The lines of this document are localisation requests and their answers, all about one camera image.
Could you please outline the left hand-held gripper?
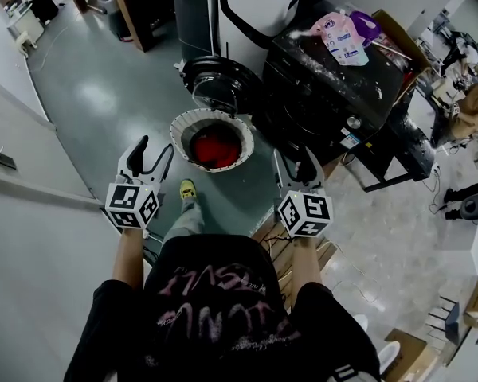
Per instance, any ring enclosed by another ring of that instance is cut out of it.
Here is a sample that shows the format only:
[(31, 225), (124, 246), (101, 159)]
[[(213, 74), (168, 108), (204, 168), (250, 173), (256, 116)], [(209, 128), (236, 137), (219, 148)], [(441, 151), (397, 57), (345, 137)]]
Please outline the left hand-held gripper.
[[(141, 136), (130, 145), (118, 161), (118, 174), (137, 178), (143, 174), (143, 154), (148, 136)], [(111, 183), (105, 202), (105, 211), (118, 228), (144, 230), (160, 207), (159, 190), (167, 178), (174, 157), (174, 147), (163, 148), (152, 168), (144, 173), (146, 182), (134, 179), (132, 183)]]

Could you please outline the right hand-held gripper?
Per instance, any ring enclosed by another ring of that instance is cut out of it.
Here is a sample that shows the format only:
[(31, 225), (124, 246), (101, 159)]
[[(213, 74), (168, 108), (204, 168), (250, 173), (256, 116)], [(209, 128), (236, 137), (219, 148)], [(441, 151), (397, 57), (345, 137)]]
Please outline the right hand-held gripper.
[(290, 174), (284, 155), (278, 149), (272, 155), (276, 184), (281, 201), (277, 212), (290, 237), (321, 237), (334, 222), (331, 198), (323, 187), (323, 168), (308, 148), (299, 148), (295, 177)]

